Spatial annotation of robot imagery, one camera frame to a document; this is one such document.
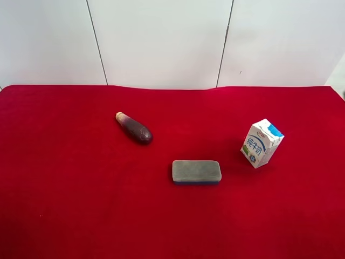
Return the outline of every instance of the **eggplant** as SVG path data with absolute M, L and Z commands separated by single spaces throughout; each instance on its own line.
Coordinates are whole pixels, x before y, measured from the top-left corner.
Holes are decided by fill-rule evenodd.
M 139 143 L 150 144 L 153 140 L 152 133 L 145 126 L 133 120 L 122 112 L 116 114 L 118 123 Z

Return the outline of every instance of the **eraser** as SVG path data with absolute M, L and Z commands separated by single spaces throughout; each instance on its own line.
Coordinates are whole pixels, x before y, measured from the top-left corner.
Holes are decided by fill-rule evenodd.
M 172 179 L 177 185 L 216 185 L 222 179 L 220 166 L 213 160 L 175 160 Z

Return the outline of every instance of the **red cloth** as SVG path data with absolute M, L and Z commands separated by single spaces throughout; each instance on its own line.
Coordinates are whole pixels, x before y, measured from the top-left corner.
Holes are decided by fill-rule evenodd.
M 123 112 L 154 140 L 141 146 Z M 285 135 L 254 169 L 267 118 Z M 330 87 L 201 91 L 10 86 L 0 92 L 0 258 L 344 258 L 345 102 Z M 176 186 L 176 159 L 220 163 Z

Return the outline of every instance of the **milk carton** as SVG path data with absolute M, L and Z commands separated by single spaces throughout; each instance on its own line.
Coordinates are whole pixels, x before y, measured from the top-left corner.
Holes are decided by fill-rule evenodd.
M 268 163 L 283 138 L 284 135 L 264 119 L 251 126 L 241 152 L 258 168 Z

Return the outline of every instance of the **white tile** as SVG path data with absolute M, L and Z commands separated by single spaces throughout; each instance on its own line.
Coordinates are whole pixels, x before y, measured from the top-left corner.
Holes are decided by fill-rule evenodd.
M 0 1 L 0 85 L 105 84 L 86 1 Z
M 345 1 L 235 0 L 218 86 L 324 85 L 345 52 Z
M 108 83 L 216 87 L 232 0 L 89 0 Z

